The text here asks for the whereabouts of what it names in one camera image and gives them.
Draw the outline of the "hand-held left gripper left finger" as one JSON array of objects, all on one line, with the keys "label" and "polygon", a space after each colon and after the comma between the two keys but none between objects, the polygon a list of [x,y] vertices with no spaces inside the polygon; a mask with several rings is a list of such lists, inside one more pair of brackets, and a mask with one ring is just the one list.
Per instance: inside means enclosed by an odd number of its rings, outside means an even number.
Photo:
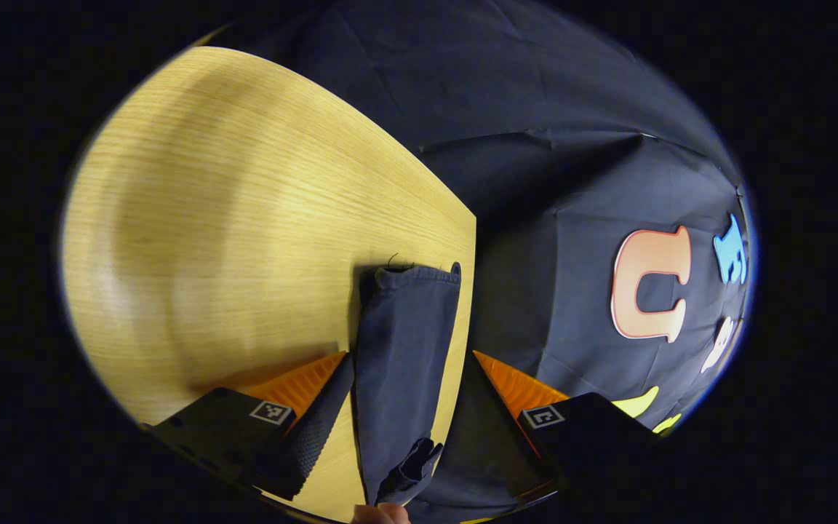
[{"label": "hand-held left gripper left finger", "polygon": [[290,500],[319,460],[353,383],[350,354],[336,352],[251,392],[216,388],[147,431],[224,480]]}]

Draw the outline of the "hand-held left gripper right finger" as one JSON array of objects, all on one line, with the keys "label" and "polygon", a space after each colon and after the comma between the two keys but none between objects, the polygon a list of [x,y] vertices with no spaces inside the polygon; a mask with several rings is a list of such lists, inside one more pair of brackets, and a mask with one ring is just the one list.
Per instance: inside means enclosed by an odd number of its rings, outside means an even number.
[{"label": "hand-held left gripper right finger", "polygon": [[611,480],[625,469],[622,452],[649,450],[659,439],[638,421],[658,386],[625,400],[609,401],[598,392],[568,396],[492,356],[473,354],[498,401],[499,421],[535,475],[532,487],[515,494],[518,505],[537,504],[576,477]]}]

